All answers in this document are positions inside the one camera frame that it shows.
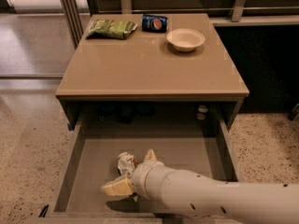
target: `wooden tabletop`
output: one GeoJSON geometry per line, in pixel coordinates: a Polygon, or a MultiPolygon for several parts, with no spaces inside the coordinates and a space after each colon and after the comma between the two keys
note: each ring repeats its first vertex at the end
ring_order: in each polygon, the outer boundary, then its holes
{"type": "Polygon", "coordinates": [[[134,21],[128,39],[86,39],[85,31],[56,92],[59,99],[246,97],[249,90],[206,14],[164,14],[168,32],[190,28],[205,44],[190,53],[176,51],[167,33],[143,32],[141,14],[93,15],[134,21]]]}

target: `table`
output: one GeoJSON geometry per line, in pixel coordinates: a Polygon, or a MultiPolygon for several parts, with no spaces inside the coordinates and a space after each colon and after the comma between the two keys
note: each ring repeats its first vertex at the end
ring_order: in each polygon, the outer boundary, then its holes
{"type": "Polygon", "coordinates": [[[93,15],[97,19],[134,21],[126,40],[86,39],[67,67],[56,97],[72,127],[86,101],[219,102],[228,129],[249,95],[242,77],[207,14],[164,14],[169,30],[190,28],[206,42],[190,53],[176,51],[165,33],[143,32],[140,14],[93,15]]]}

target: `chair leg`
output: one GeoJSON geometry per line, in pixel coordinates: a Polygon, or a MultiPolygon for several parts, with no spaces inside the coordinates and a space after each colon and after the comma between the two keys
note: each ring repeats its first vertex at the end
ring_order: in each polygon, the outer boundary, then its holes
{"type": "Polygon", "coordinates": [[[294,107],[292,112],[289,114],[288,119],[289,120],[295,120],[299,117],[299,103],[294,107]]]}

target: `concrete floor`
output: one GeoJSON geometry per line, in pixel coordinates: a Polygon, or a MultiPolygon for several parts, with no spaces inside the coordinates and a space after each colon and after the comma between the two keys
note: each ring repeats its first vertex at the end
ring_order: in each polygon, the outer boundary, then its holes
{"type": "MultiPolygon", "coordinates": [[[[2,74],[63,73],[74,52],[63,16],[0,15],[0,37],[2,74]]],[[[0,223],[38,216],[52,198],[73,135],[58,85],[0,80],[0,223]]],[[[230,136],[246,181],[299,183],[299,120],[239,114],[230,136]]]]}

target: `speckled floor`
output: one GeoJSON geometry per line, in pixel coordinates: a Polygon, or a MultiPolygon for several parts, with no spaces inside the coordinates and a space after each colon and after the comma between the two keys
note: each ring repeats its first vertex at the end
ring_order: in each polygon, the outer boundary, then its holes
{"type": "MultiPolygon", "coordinates": [[[[4,17],[0,16],[0,26],[4,17]]],[[[61,50],[69,41],[65,42],[59,45],[61,50]]],[[[6,60],[12,55],[6,56],[5,45],[0,44],[0,72],[5,73],[14,63],[6,60]]],[[[63,72],[66,65],[63,59],[54,71],[63,72]]],[[[45,67],[49,72],[50,65],[45,67]]],[[[43,70],[40,66],[30,71],[43,70]]],[[[0,223],[23,223],[52,198],[73,136],[54,96],[58,85],[58,81],[0,80],[0,223]]],[[[285,113],[239,114],[230,137],[245,181],[299,183],[299,120],[289,121],[285,113]]]]}

